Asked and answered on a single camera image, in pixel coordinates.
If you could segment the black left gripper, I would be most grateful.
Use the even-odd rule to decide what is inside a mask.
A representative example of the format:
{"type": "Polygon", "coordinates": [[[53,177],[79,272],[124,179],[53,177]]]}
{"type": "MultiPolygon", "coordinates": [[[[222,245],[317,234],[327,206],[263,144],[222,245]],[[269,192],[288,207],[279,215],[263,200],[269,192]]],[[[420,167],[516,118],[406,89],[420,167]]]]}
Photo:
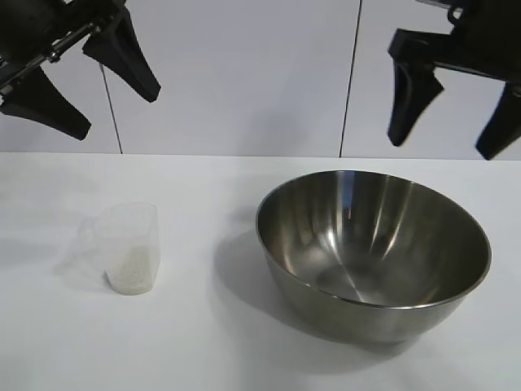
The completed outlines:
{"type": "Polygon", "coordinates": [[[160,83],[121,1],[2,1],[1,95],[5,97],[1,113],[85,139],[89,120],[39,66],[58,62],[88,35],[82,47],[85,55],[111,69],[147,102],[157,100],[160,83]]]}

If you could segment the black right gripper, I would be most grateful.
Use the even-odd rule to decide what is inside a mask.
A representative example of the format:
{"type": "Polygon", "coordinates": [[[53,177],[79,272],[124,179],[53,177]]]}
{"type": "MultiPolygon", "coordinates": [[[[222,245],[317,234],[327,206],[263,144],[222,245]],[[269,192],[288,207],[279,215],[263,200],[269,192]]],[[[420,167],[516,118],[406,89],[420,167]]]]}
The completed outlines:
{"type": "MultiPolygon", "coordinates": [[[[444,91],[435,68],[500,81],[520,80],[519,1],[433,1],[447,9],[449,34],[398,29],[388,48],[394,99],[387,136],[402,146],[416,122],[444,91]]],[[[507,82],[475,145],[491,160],[520,138],[520,85],[507,82]]]]}

